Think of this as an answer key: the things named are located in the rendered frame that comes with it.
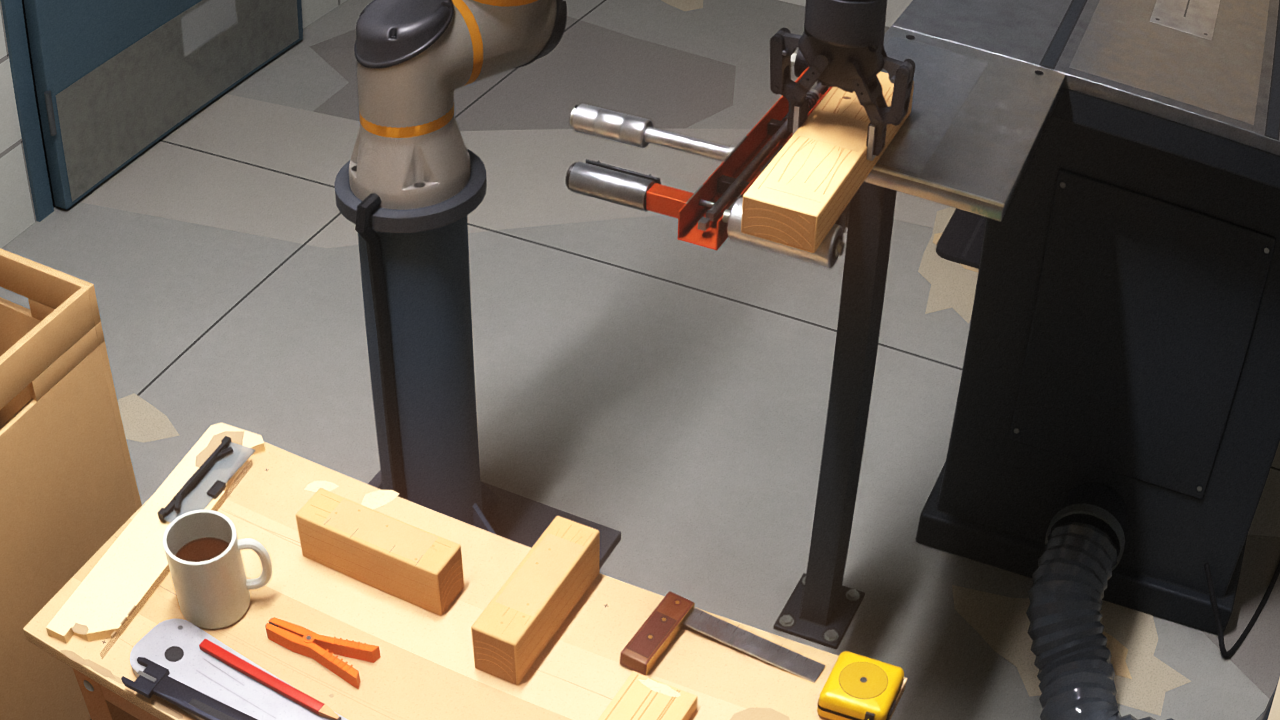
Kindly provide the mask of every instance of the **tape measure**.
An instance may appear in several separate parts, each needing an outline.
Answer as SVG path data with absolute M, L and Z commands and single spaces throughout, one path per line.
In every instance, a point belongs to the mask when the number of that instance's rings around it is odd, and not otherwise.
M 852 652 L 836 659 L 818 697 L 826 720 L 884 720 L 906 684 L 901 667 Z

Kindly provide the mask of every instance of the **white mug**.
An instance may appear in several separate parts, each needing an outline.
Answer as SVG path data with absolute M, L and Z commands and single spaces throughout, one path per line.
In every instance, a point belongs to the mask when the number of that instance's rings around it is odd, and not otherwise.
M 262 574 L 244 577 L 241 550 L 252 550 Z M 237 539 L 230 518 L 216 510 L 192 510 L 169 524 L 164 552 L 182 616 L 198 628 L 234 625 L 248 612 L 248 591 L 271 579 L 271 556 L 255 539 Z

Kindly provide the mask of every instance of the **wooden tabletop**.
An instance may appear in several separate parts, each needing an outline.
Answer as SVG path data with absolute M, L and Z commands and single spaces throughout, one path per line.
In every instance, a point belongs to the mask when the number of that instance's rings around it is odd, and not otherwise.
M 438 616 L 302 556 L 294 514 L 317 487 L 357 502 L 379 493 L 369 498 L 371 505 L 389 491 L 270 445 L 252 462 L 220 510 L 234 520 L 239 537 L 266 546 L 273 575 L 265 588 L 251 591 L 252 603 L 243 620 L 210 634 L 347 719 L 417 720 L 430 708 L 431 717 L 442 719 L 598 720 L 630 676 L 620 653 L 658 606 L 660 593 L 603 577 L 532 676 L 513 685 L 475 669 L 471 624 L 529 552 L 526 546 L 398 497 L 380 505 L 381 512 L 462 546 L 465 589 L 457 603 Z M 26 633 L 79 673 L 129 698 L 136 708 L 157 717 L 184 717 L 137 698 L 120 683 L 122 676 L 134 676 L 129 667 L 133 644 L 157 623 L 180 618 L 168 577 L 111 641 L 73 635 L 64 642 L 45 630 L 110 542 L 27 624 Z M 159 543 L 155 552 L 163 552 Z M 692 555 L 677 560 L 696 561 Z M 256 575 L 256 556 L 244 553 L 244 561 L 248 575 Z M 268 641 L 264 626 L 273 616 L 378 644 L 381 659 L 361 664 L 361 687 L 352 688 L 314 660 Z M 823 650 L 748 629 L 822 662 L 828 671 L 835 664 L 836 656 Z M 805 680 L 690 632 L 676 639 L 652 676 L 695 693 L 701 720 L 815 717 L 826 680 L 826 674 L 818 682 Z

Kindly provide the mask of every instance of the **black cable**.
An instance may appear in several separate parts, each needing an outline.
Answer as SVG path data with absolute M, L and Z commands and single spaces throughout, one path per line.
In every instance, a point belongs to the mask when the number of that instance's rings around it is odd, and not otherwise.
M 1204 580 L 1208 583 L 1208 602 L 1210 610 L 1213 612 L 1213 623 L 1217 625 L 1217 650 L 1222 653 L 1222 660 L 1230 660 L 1235 655 L 1235 651 L 1240 650 L 1240 644 L 1244 638 L 1249 637 L 1249 630 L 1253 629 L 1253 624 L 1258 621 L 1258 616 L 1262 615 L 1262 609 L 1267 606 L 1267 598 L 1271 597 L 1271 591 L 1276 587 L 1276 579 L 1280 579 L 1280 561 L 1276 561 L 1276 570 L 1271 574 L 1271 583 L 1267 585 L 1267 592 L 1262 593 L 1262 602 L 1258 603 L 1258 609 L 1253 611 L 1253 618 L 1249 619 L 1249 624 L 1244 626 L 1244 632 L 1236 638 L 1235 644 L 1231 650 L 1226 650 L 1226 633 L 1222 632 L 1222 619 L 1217 614 L 1217 596 L 1213 594 L 1213 578 L 1208 570 L 1208 562 L 1204 564 Z

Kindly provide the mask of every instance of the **metal blade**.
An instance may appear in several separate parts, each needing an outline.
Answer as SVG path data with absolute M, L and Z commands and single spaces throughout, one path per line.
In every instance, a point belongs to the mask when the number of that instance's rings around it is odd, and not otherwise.
M 817 682 L 826 670 L 822 662 L 809 660 L 799 652 L 792 652 L 780 644 L 771 643 L 756 634 L 748 633 L 737 625 L 726 623 L 696 607 L 689 614 L 689 618 L 685 618 L 685 626 L 718 643 L 727 644 L 739 652 L 745 652 L 756 660 L 813 682 Z

